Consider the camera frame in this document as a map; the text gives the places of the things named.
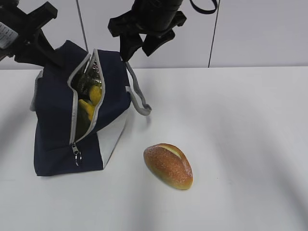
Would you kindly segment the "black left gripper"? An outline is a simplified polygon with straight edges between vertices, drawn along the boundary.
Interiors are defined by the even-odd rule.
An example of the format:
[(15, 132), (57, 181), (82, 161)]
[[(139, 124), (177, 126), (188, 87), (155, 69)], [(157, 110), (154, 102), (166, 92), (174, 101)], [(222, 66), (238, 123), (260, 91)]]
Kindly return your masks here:
[(0, 59), (13, 57), (18, 63), (64, 67), (61, 54), (53, 49), (42, 27), (57, 17), (58, 10), (48, 1), (25, 13), (19, 1), (0, 2)]

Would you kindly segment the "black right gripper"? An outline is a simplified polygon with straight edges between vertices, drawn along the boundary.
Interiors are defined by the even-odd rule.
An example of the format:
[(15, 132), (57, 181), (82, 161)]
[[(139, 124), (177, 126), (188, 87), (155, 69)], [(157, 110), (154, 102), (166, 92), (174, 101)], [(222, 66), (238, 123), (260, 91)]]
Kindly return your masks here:
[[(149, 57), (175, 37), (172, 30), (183, 26), (186, 16), (179, 11), (181, 0), (136, 0), (130, 11), (109, 20), (113, 37), (120, 37), (120, 55), (128, 62), (142, 47)], [(144, 42), (139, 34), (146, 34)]]

